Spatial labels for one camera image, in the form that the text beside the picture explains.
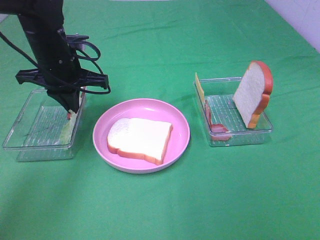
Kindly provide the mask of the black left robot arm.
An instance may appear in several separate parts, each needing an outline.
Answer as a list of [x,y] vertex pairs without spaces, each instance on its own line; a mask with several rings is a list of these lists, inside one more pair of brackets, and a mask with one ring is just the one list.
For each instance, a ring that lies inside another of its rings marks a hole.
[[1,39],[30,61],[35,68],[21,70],[19,84],[33,83],[47,90],[47,95],[60,103],[68,112],[77,113],[80,93],[86,86],[101,87],[101,94],[111,92],[109,79],[103,71],[83,69],[79,60],[93,64],[100,58],[100,50],[88,42],[86,35],[67,35],[63,24],[62,0],[2,0],[0,12],[16,15],[22,26],[35,59],[10,42]]

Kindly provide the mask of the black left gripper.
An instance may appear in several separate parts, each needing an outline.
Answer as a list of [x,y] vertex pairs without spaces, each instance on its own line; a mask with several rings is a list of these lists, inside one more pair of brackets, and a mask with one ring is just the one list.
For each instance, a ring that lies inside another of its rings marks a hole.
[[[47,95],[56,100],[67,112],[78,112],[80,108],[79,91],[95,95],[109,93],[109,78],[106,74],[92,72],[83,68],[77,69],[75,73],[63,73],[46,69],[38,64],[35,66],[36,68],[34,69],[20,70],[15,75],[18,83],[32,83],[49,89],[46,91]],[[105,91],[85,90],[84,87],[86,86],[101,87]]]

